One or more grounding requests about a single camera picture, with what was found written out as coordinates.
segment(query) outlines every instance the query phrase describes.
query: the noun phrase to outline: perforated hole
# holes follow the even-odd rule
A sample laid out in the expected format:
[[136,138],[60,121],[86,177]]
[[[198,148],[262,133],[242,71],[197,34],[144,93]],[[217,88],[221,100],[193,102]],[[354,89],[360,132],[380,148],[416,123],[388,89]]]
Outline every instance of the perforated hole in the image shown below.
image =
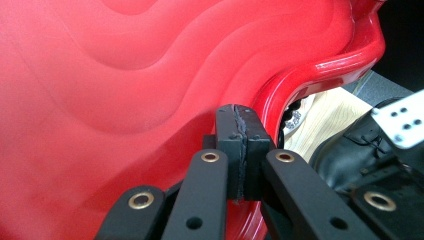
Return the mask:
[[191,230],[196,230],[201,228],[203,225],[203,221],[199,217],[191,217],[187,220],[186,226]]

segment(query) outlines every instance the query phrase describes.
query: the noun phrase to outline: black metal arm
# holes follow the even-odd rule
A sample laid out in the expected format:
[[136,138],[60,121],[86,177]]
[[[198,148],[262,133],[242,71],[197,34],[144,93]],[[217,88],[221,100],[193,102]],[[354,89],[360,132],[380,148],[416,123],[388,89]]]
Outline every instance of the black metal arm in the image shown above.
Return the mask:
[[[275,149],[254,110],[238,105],[217,110],[216,135],[205,136],[203,146],[182,183],[165,192],[141,186],[124,193],[96,239],[223,239],[226,200],[241,198],[261,201],[273,239],[423,236],[424,219],[416,214],[424,208],[422,178],[397,184],[414,201],[409,208],[382,181],[409,176],[397,161],[352,184],[341,198],[298,154]],[[391,201],[397,211],[379,209],[393,207]],[[394,217],[409,216],[415,218],[414,230],[396,230]]]

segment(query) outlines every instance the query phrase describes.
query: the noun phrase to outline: wooden surface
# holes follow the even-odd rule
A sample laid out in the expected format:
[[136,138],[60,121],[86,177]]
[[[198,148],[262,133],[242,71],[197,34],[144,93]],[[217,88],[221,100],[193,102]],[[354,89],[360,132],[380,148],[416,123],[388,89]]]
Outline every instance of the wooden surface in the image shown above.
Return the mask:
[[370,105],[342,88],[319,93],[305,121],[286,140],[284,148],[309,161],[321,142],[345,129],[369,109]]

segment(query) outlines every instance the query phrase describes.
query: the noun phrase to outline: black leather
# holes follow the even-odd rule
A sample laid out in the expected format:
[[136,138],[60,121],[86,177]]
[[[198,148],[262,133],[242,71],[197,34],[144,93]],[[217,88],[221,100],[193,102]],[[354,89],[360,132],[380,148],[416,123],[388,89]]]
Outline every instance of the black leather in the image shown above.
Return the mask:
[[[399,98],[388,99],[376,107],[381,108],[397,100]],[[309,164],[332,189],[344,192],[349,184],[393,156],[391,147],[382,136],[382,130],[368,111],[346,129],[321,143]]]

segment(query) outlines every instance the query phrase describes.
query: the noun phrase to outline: mounting hole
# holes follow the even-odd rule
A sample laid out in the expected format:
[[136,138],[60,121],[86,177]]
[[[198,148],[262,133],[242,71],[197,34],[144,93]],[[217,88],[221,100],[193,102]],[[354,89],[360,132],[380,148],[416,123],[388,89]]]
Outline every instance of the mounting hole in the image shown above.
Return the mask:
[[203,221],[199,217],[192,217],[187,220],[186,226],[191,230],[196,230],[202,227]]
[[366,192],[365,201],[381,211],[392,212],[396,210],[396,203],[388,196],[378,192]]
[[202,154],[201,158],[205,162],[216,162],[219,159],[219,155],[216,153],[209,152]]
[[136,193],[128,200],[128,206],[135,210],[144,209],[150,206],[154,199],[155,197],[150,192]]
[[284,153],[284,152],[277,153],[275,157],[277,158],[277,160],[281,162],[293,162],[294,160],[294,157],[291,154]]
[[338,217],[331,218],[330,223],[333,225],[333,227],[340,230],[346,230],[348,228],[346,221]]

